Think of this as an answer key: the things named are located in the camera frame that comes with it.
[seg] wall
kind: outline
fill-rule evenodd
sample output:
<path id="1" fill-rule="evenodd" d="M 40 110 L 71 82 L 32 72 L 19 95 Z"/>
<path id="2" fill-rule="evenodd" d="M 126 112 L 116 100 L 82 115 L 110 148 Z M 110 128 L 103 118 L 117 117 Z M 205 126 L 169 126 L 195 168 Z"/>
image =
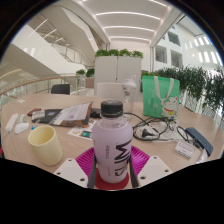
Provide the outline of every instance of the wall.
<path id="1" fill-rule="evenodd" d="M 182 60 L 183 60 L 183 66 L 189 66 L 189 67 L 203 67 L 205 69 L 214 69 L 218 64 L 215 64 L 212 60 L 210 52 L 213 51 L 215 54 L 217 50 L 212 44 L 207 45 L 204 41 L 202 35 L 202 39 L 204 41 L 204 45 L 200 45 L 198 41 L 198 37 L 195 37 L 193 34 L 191 34 L 189 31 L 184 29 L 182 26 L 175 24 L 175 29 L 171 28 L 170 32 L 177 34 L 180 41 L 180 46 L 177 44 L 174 44 L 169 41 L 168 34 L 165 34 L 165 40 L 161 39 L 158 43 L 159 46 L 165 47 L 167 50 L 167 63 L 162 63 L 158 61 L 154 61 L 154 68 L 153 70 L 158 70 L 163 67 L 172 67 L 171 66 L 171 50 L 174 50 L 180 54 L 182 54 Z M 196 46 L 195 39 L 197 39 L 199 46 Z M 203 52 L 207 51 L 209 54 L 210 63 L 205 62 L 205 57 Z M 199 52 L 202 54 L 203 62 L 199 59 Z"/>

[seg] bottle cap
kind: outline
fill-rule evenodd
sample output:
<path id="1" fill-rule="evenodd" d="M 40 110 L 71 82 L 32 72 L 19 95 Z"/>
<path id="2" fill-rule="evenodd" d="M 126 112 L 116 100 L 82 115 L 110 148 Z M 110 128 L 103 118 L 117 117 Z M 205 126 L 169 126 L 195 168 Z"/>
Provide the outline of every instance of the bottle cap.
<path id="1" fill-rule="evenodd" d="M 116 118 L 123 115 L 123 103 L 119 100 L 106 100 L 101 103 L 101 115 Z"/>

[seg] yellow cup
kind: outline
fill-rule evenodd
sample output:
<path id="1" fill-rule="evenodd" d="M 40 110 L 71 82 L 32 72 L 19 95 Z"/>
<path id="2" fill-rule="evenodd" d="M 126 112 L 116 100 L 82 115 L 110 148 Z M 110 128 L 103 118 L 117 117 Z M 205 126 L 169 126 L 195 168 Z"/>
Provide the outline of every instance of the yellow cup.
<path id="1" fill-rule="evenodd" d="M 51 126 L 35 128 L 30 132 L 28 141 L 44 165 L 53 166 L 61 161 L 63 152 L 56 131 Z"/>

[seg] window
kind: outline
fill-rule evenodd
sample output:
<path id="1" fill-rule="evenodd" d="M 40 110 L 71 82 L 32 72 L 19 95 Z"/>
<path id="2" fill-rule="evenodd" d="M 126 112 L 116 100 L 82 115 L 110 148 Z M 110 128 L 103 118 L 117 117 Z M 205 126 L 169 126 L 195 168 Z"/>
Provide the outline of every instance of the window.
<path id="1" fill-rule="evenodd" d="M 199 52 L 198 55 L 199 55 L 199 60 L 200 60 L 200 62 L 203 62 L 203 58 L 202 58 L 202 54 L 201 54 L 201 52 Z"/>
<path id="2" fill-rule="evenodd" d="M 201 45 L 204 45 L 204 42 L 203 42 L 203 40 L 201 39 L 201 37 L 199 37 L 198 40 L 199 40 L 199 42 L 200 42 Z"/>
<path id="3" fill-rule="evenodd" d="M 180 46 L 179 38 L 176 34 L 168 32 L 169 41 Z"/>
<path id="4" fill-rule="evenodd" d="M 205 51 L 204 56 L 205 56 L 205 61 L 209 63 L 210 60 L 209 60 L 209 57 L 208 57 L 208 52 Z"/>
<path id="5" fill-rule="evenodd" d="M 171 50 L 171 65 L 181 68 L 183 66 L 182 54 Z"/>
<path id="6" fill-rule="evenodd" d="M 208 45 L 209 45 L 208 38 L 207 38 L 207 37 L 204 37 L 204 40 L 205 40 L 206 44 L 208 44 Z"/>
<path id="7" fill-rule="evenodd" d="M 195 45 L 196 47 L 198 46 L 198 41 L 196 39 L 194 39 Z"/>
<path id="8" fill-rule="evenodd" d="M 156 46 L 156 61 L 167 63 L 167 53 L 166 48 L 161 46 Z"/>
<path id="9" fill-rule="evenodd" d="M 216 57 L 215 57 L 215 53 L 212 51 L 211 52 L 211 55 L 212 55 L 212 60 L 215 64 L 217 64 L 217 60 L 216 60 Z"/>
<path id="10" fill-rule="evenodd" d="M 220 59 L 220 57 L 219 57 L 219 55 L 218 55 L 217 52 L 216 52 L 216 56 L 217 56 L 217 58 L 219 59 L 220 65 L 223 66 L 223 65 L 222 65 L 222 62 L 221 62 L 221 59 Z"/>

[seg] bottle label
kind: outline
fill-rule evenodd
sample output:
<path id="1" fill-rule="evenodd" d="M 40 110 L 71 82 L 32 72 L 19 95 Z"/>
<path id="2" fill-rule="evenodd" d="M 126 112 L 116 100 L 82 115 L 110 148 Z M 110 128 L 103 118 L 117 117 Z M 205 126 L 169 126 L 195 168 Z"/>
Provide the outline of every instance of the bottle label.
<path id="1" fill-rule="evenodd" d="M 99 174 L 108 183 L 118 183 L 127 175 L 133 129 L 130 124 L 121 129 L 102 129 L 94 125 L 92 137 Z"/>

